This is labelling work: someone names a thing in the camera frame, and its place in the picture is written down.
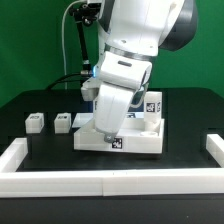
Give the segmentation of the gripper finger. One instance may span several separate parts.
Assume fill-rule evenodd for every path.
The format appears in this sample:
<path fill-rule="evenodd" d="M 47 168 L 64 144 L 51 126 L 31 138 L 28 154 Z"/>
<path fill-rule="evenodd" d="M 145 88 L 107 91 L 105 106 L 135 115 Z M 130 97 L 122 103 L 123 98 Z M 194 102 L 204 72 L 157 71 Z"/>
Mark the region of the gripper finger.
<path fill-rule="evenodd" d="M 115 137 L 116 137 L 116 135 L 114 133 L 112 133 L 112 134 L 106 133 L 104 135 L 104 141 L 107 143 L 112 143 L 114 141 Z"/>

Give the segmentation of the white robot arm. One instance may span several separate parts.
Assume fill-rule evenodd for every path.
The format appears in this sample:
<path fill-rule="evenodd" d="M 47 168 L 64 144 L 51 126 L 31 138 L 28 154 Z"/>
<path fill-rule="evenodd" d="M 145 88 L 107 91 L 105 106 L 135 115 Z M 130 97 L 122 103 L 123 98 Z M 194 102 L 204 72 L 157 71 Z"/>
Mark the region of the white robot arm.
<path fill-rule="evenodd" d="M 176 51 L 195 36 L 195 0 L 102 0 L 99 61 L 82 86 L 86 101 L 97 101 L 95 129 L 111 143 L 134 95 L 147 87 L 161 49 Z"/>

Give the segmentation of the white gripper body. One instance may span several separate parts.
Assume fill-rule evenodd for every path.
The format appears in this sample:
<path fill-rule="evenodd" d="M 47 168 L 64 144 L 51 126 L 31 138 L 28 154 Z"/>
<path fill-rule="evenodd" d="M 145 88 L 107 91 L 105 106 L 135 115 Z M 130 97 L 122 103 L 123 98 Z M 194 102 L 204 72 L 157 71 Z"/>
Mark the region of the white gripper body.
<path fill-rule="evenodd" d="M 97 75 L 101 81 L 95 128 L 117 135 L 135 93 L 150 77 L 152 63 L 126 58 L 106 51 Z"/>

